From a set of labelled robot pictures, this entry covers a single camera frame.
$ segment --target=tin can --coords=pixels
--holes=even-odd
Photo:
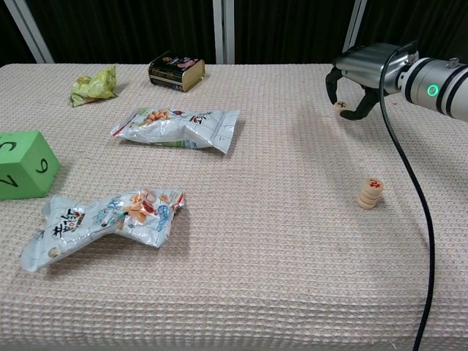
[[[205,62],[166,51],[149,64],[148,74],[154,85],[187,92],[205,76]]]

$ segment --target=snack bag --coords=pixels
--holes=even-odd
[[[214,147],[227,153],[241,112],[190,112],[144,107],[111,130],[114,137],[179,148]]]
[[[79,77],[72,85],[73,107],[94,102],[101,99],[110,99],[117,97],[113,90],[116,86],[116,66],[113,64],[99,72],[96,77],[83,75]]]
[[[91,205],[52,197],[42,209],[45,229],[26,244],[21,266],[34,272],[110,233],[160,247],[169,237],[174,213],[184,205],[184,193],[176,189],[140,189]]]

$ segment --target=robotic arm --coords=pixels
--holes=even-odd
[[[338,80],[342,77],[360,84],[364,98],[356,111],[343,110],[340,116],[349,120],[366,117],[379,102],[379,82],[383,65],[398,46],[377,43],[351,48],[335,60],[325,84],[332,104],[337,102]],[[415,105],[438,111],[468,122],[468,65],[457,58],[449,61],[419,59],[415,43],[406,45],[393,57],[385,75],[384,95],[401,92]]]

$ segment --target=table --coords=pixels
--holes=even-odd
[[[118,97],[71,108],[105,65],[0,69],[2,131],[40,130],[61,162],[48,197],[0,202],[3,350],[410,350],[429,271],[426,223],[380,111],[335,115],[331,66],[208,65],[188,93],[117,65]],[[339,82],[355,107],[361,88]],[[434,220],[436,282],[422,350],[468,347],[468,124],[386,98]],[[227,155],[117,140],[136,107],[241,110]],[[358,207],[381,178],[376,208]],[[37,273],[18,256],[52,195],[90,203],[180,187],[159,250],[108,235]]]

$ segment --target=background wall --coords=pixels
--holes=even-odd
[[[343,48],[353,6],[349,0],[237,0],[235,62],[331,62]]]
[[[222,1],[234,6],[232,44],[237,64],[332,62],[342,51],[355,4],[353,0],[26,3],[55,62],[147,64],[174,50],[213,64],[213,5]],[[34,62],[2,0],[0,29],[0,66]],[[467,0],[368,0],[356,45],[418,39],[422,56],[458,56],[468,63],[467,37]]]
[[[368,0],[356,45],[418,40],[421,56],[468,63],[467,0]]]
[[[166,50],[215,62],[212,0],[27,0],[55,62],[147,64]]]

